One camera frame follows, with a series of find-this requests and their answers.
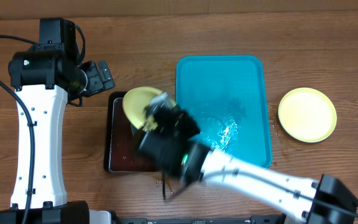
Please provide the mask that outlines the black rectangular tray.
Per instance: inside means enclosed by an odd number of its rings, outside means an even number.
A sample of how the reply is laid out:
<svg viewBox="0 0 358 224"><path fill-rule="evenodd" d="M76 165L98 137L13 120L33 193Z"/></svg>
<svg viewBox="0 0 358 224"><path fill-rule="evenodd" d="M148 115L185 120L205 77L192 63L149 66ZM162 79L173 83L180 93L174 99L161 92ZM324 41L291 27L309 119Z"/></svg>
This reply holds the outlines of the black rectangular tray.
<svg viewBox="0 0 358 224"><path fill-rule="evenodd" d="M106 142L103 167L106 172L156 172L150 160L132 147L133 130L123 110L124 91L111 93L108 101Z"/></svg>

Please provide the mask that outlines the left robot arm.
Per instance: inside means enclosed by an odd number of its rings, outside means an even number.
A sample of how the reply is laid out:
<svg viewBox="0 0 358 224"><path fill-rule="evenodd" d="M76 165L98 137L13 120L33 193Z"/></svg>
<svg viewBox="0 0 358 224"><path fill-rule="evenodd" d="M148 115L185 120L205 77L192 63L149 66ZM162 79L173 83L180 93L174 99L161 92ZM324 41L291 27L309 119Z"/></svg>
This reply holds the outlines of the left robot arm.
<svg viewBox="0 0 358 224"><path fill-rule="evenodd" d="M0 211L0 223L112 223L112 211L67 200L62 172L66 105L114 88L107 63L78 63L61 50L18 52L9 74L19 98L18 165L11 207Z"/></svg>

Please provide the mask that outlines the yellow plate top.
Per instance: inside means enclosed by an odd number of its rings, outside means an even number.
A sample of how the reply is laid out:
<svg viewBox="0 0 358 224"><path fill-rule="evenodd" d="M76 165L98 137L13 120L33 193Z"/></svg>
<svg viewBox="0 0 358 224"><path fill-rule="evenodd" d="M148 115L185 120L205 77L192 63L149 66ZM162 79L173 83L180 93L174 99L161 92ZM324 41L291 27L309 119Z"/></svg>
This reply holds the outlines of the yellow plate top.
<svg viewBox="0 0 358 224"><path fill-rule="evenodd" d="M153 117L147 115L147 108L150 102L160 95L167 95L167 93L151 86L133 88L124 95L124 113L131 125L137 130L157 129L158 124L154 121ZM168 95L167 97L170 104L175 107L177 105L176 101L171 99Z"/></svg>

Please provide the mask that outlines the yellow plate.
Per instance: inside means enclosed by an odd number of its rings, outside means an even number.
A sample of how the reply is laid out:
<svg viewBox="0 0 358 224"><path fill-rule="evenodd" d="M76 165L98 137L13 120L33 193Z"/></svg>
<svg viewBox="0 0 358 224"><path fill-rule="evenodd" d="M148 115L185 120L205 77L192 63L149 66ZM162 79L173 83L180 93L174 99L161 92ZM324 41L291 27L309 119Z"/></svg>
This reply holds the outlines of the yellow plate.
<svg viewBox="0 0 358 224"><path fill-rule="evenodd" d="M296 88L281 99L278 120L293 138L316 143L328 138L335 130L337 113L332 101L314 88Z"/></svg>
<svg viewBox="0 0 358 224"><path fill-rule="evenodd" d="M157 129L158 124L154 121L153 117L147 115L147 108L150 102L160 95L167 95L167 93L151 86L133 88L124 95L124 113L131 125L137 130ZM171 99L168 95L167 97L170 104L175 107L177 105L176 101Z"/></svg>

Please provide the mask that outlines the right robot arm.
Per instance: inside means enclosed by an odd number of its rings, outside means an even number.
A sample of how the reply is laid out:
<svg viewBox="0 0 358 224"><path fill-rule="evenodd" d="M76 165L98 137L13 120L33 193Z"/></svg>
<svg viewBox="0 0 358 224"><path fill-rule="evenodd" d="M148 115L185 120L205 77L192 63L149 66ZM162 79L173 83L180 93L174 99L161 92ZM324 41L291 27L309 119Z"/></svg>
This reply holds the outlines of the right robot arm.
<svg viewBox="0 0 358 224"><path fill-rule="evenodd" d="M136 151L186 186L201 182L238 191L295 223L353 223L358 217L358 199L339 179L286 175L193 141L200 131L195 120L170 103L147 103L137 112Z"/></svg>

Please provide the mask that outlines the teal plastic tray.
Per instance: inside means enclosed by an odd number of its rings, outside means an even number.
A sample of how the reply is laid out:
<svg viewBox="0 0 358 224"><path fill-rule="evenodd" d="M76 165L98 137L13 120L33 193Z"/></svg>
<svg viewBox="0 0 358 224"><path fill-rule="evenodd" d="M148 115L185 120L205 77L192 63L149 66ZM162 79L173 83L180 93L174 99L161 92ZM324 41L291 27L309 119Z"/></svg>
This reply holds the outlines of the teal plastic tray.
<svg viewBox="0 0 358 224"><path fill-rule="evenodd" d="M177 63L175 96L200 127L196 141L257 166L271 165L269 110L258 58L184 57Z"/></svg>

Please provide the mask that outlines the black base frame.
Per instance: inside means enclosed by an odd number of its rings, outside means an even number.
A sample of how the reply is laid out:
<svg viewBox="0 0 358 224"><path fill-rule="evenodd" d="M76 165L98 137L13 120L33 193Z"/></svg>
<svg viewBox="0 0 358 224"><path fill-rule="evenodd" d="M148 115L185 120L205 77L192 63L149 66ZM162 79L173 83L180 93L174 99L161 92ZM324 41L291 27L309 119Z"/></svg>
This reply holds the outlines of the black base frame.
<svg viewBox="0 0 358 224"><path fill-rule="evenodd" d="M119 218L114 211L110 214L110 223L122 224L284 224L286 215L253 215L249 218L180 218L180 219L146 219Z"/></svg>

